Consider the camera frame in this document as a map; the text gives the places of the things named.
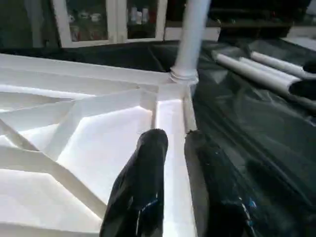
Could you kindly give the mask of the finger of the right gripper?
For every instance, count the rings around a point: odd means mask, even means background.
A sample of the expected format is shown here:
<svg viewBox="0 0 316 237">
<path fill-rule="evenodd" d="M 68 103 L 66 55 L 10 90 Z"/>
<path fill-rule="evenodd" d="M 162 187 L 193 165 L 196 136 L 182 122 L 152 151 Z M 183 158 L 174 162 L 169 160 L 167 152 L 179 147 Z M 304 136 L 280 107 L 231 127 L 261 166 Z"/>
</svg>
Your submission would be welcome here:
<svg viewBox="0 0 316 237">
<path fill-rule="evenodd" d="M 289 87 L 289 92 L 295 96 L 316 100 L 316 80 L 308 79 L 294 82 Z"/>
<path fill-rule="evenodd" d="M 306 74 L 315 75 L 316 74 L 316 59 L 309 60 L 303 65 L 303 71 Z"/>
</svg>

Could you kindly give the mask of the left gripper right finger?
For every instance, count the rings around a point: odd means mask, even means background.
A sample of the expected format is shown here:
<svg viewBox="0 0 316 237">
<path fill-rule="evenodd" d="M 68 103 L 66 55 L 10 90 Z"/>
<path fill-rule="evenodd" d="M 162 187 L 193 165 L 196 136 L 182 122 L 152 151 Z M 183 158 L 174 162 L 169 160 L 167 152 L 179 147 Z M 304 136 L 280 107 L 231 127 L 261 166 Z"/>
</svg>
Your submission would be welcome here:
<svg viewBox="0 0 316 237">
<path fill-rule="evenodd" d="M 199 237 L 255 237 L 248 195 L 223 149 L 199 130 L 185 138 L 185 160 Z"/>
</svg>

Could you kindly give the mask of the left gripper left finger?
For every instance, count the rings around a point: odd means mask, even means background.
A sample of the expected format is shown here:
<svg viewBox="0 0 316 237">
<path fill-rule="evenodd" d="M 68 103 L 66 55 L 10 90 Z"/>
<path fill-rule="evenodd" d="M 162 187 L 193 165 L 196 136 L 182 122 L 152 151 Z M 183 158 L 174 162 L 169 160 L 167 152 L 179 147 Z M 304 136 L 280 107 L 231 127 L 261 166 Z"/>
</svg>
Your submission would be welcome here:
<svg viewBox="0 0 316 237">
<path fill-rule="evenodd" d="M 167 150 L 164 130 L 155 128 L 141 134 L 114 181 L 99 236 L 162 236 Z"/>
</svg>

